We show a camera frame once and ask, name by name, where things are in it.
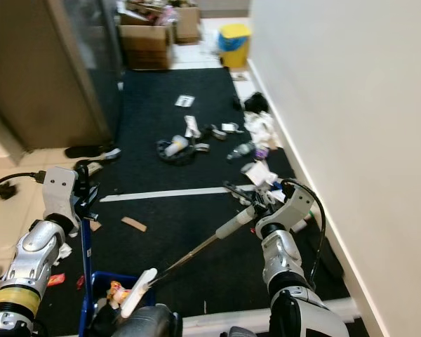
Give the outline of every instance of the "small box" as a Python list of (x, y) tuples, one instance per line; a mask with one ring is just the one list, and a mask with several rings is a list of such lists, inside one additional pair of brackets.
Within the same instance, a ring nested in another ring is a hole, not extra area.
[(119, 26), (126, 61), (132, 69), (169, 69), (173, 60), (171, 26)]
[(200, 37), (200, 15), (198, 7), (178, 7), (178, 23), (176, 25), (176, 42), (197, 42)]

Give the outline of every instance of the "yellow bin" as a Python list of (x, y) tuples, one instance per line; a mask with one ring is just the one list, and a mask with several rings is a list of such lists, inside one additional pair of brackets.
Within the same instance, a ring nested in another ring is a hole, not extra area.
[(250, 44), (251, 31), (241, 23), (220, 28), (218, 47), (223, 65), (230, 68), (244, 67)]

